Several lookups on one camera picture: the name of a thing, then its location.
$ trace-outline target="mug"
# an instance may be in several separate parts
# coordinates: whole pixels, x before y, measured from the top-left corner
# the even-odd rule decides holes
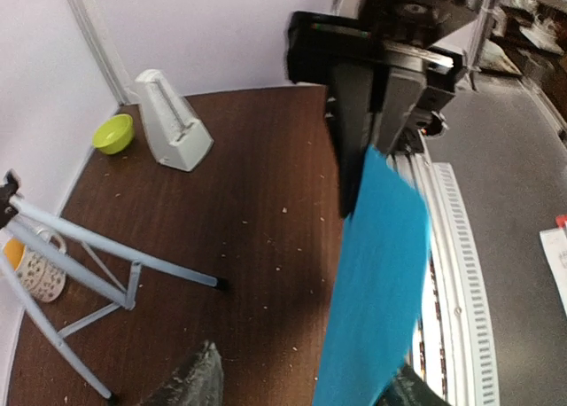
[[[46,241],[55,238],[59,251],[66,254],[67,245],[58,233],[45,228],[37,230],[36,233],[39,236],[46,233],[48,237],[42,237]],[[20,257],[17,256],[18,251],[21,251]],[[22,245],[16,238],[6,244],[4,253],[9,257],[21,284],[39,301],[51,302],[61,294],[65,287],[66,273],[43,255]]]

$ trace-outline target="black rubber foot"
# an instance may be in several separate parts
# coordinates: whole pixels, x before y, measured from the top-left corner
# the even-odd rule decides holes
[[[214,289],[218,289],[219,291],[228,291],[230,289],[230,282],[224,277],[217,277]]]
[[[119,403],[120,399],[118,398],[118,395],[116,395],[115,393],[111,393],[110,394],[110,398],[106,400],[106,404],[108,406],[116,406]]]

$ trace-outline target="tripod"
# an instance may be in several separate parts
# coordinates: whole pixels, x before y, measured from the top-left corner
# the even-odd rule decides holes
[[[142,267],[155,269],[172,276],[220,290],[228,289],[228,281],[223,278],[212,277],[195,270],[186,269],[172,262],[166,262],[109,238],[105,238],[93,231],[86,230],[81,226],[70,223],[55,215],[46,213],[17,196],[16,192],[18,188],[19,181],[17,177],[12,172],[9,172],[6,175],[6,183],[0,186],[0,229],[6,228],[22,244],[43,255],[59,269],[66,272],[67,275],[107,298],[111,303],[57,331],[32,298],[31,294],[19,282],[15,271],[4,254],[0,254],[0,272],[2,272],[8,284],[22,302],[29,317],[34,321],[35,325],[43,335],[45,335],[51,345],[57,349],[85,381],[97,390],[109,404],[115,404],[117,402],[116,395],[81,361],[74,351],[65,343],[65,338],[119,308],[125,308],[126,310],[134,308],[136,305],[138,280]],[[61,253],[55,246],[36,234],[29,226],[29,223],[22,217],[27,217],[43,226],[53,229],[61,235],[65,235],[81,243],[87,254],[112,280],[113,284],[92,273],[69,255]],[[123,286],[120,283],[98,258],[92,247],[131,262],[128,286]]]

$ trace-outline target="white metronome-shaped object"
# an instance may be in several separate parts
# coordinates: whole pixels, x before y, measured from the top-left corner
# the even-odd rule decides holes
[[[157,69],[138,75],[136,91],[153,157],[168,167],[194,169],[213,145],[213,138],[193,108]]]

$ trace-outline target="gray floor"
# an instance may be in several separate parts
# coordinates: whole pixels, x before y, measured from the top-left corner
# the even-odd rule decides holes
[[[567,151],[523,90],[481,84],[447,107],[429,142],[453,165],[493,321],[501,404],[567,404],[567,317],[539,231],[567,214]]]

